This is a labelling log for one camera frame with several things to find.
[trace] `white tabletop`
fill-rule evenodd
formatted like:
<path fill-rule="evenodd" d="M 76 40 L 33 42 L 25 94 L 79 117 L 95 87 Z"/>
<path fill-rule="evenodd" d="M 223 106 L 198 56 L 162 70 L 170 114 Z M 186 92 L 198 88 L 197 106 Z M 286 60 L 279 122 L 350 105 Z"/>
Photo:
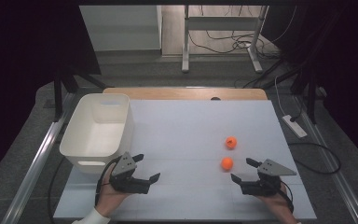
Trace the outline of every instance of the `white tabletop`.
<path fill-rule="evenodd" d="M 230 174 L 256 181 L 257 171 L 246 164 L 271 159 L 297 171 L 271 101 L 162 101 L 131 100 L 135 123 L 130 154 L 145 154 L 135 178 L 161 173 L 148 194 L 131 195 L 112 214 L 114 220 L 246 221 L 274 216 L 253 196 L 242 195 Z M 225 146 L 228 136 L 237 146 Z M 224 157 L 234 167 L 220 167 Z M 98 175 L 73 168 L 54 214 L 80 219 L 93 207 Z M 294 215 L 315 219 L 299 175 L 283 176 L 294 194 Z"/>

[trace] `power strip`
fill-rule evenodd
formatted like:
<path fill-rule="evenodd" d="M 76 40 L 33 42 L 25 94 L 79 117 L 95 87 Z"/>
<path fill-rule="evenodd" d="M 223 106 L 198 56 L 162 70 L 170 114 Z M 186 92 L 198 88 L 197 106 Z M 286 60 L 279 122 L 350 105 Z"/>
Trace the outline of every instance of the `power strip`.
<path fill-rule="evenodd" d="M 302 138 L 302 137 L 307 136 L 307 133 L 297 124 L 297 122 L 290 121 L 290 118 L 291 118 L 290 115 L 286 115 L 286 116 L 282 117 L 283 121 L 297 135 L 297 137 Z"/>

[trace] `white sleeve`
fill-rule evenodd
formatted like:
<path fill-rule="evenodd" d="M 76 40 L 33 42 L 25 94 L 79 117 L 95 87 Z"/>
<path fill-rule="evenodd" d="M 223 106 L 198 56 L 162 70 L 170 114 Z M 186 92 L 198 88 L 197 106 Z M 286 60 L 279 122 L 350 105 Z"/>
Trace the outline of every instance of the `white sleeve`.
<path fill-rule="evenodd" d="M 86 217 L 80 221 L 75 221 L 72 224 L 107 224 L 109 221 L 110 218 L 101 216 L 101 214 L 93 208 Z"/>

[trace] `white container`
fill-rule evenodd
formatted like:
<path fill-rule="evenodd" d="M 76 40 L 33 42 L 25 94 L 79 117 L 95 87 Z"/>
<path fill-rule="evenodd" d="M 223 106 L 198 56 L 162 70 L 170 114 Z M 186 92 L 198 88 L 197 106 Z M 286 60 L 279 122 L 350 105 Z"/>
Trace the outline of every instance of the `white container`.
<path fill-rule="evenodd" d="M 100 174 L 108 162 L 130 151 L 133 126 L 127 95 L 85 95 L 69 121 L 60 152 L 81 172 Z"/>

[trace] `orange ball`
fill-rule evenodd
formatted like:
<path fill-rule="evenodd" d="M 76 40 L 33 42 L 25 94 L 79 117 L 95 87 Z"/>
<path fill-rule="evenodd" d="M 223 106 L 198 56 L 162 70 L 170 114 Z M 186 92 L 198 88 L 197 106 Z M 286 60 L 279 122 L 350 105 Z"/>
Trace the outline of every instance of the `orange ball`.
<path fill-rule="evenodd" d="M 234 148 L 236 145 L 237 145 L 237 138 L 235 138 L 234 136 L 230 136 L 226 138 L 226 146 L 228 148 Z"/>
<path fill-rule="evenodd" d="M 222 159 L 222 162 L 220 164 L 223 169 L 229 171 L 234 165 L 234 161 L 230 157 L 225 157 Z"/>

